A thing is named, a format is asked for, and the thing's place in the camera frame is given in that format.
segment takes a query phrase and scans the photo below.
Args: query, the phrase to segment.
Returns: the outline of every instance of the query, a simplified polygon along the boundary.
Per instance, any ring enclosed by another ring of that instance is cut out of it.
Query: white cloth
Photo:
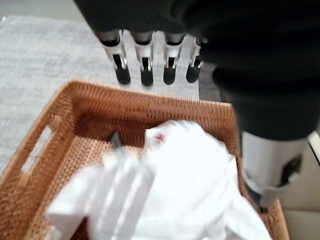
[[[118,162],[107,157],[91,192],[91,240],[271,239],[239,192],[235,157],[198,124],[148,129],[142,156]]]
[[[49,230],[48,239],[69,240],[87,215],[92,186],[102,168],[88,166],[79,170],[57,194],[45,213],[46,219],[54,226]]]

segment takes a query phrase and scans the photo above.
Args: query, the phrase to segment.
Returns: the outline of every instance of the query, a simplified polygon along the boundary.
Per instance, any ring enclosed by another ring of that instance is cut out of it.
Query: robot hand
[[[269,207],[299,175],[307,136],[320,117],[320,4],[316,1],[74,0],[111,60],[130,82],[119,30],[129,30],[141,81],[153,84],[152,36],[165,34],[164,81],[172,84],[186,33],[196,37],[187,72],[216,64],[241,135],[244,180]]]

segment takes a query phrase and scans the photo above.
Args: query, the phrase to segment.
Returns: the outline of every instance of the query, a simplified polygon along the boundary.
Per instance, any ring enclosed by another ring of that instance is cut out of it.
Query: gray carpet
[[[154,85],[144,88],[133,40],[125,32],[132,80],[129,88],[199,99],[198,82],[187,83],[185,77],[192,41],[190,36],[184,39],[175,82],[167,86],[162,80],[164,36],[157,32]],[[70,79],[119,86],[104,49],[85,23],[32,16],[10,16],[0,23],[0,174],[43,107]],[[36,147],[34,156],[40,147]]]

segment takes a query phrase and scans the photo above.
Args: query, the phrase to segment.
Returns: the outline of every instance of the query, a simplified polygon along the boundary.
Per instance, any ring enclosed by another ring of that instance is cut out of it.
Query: woven basket
[[[239,188],[248,198],[230,104],[160,97],[72,81],[45,107],[2,175],[0,239],[43,240],[49,229],[44,217],[49,203],[81,166],[101,163],[101,153],[112,150],[107,138],[113,130],[119,130],[129,151],[140,151],[145,129],[172,119],[196,121],[206,132],[225,142],[236,156]],[[31,168],[22,171],[48,127],[50,137]],[[268,214],[259,214],[274,240],[289,239],[278,201]],[[72,239],[87,239],[85,227],[80,227]]]

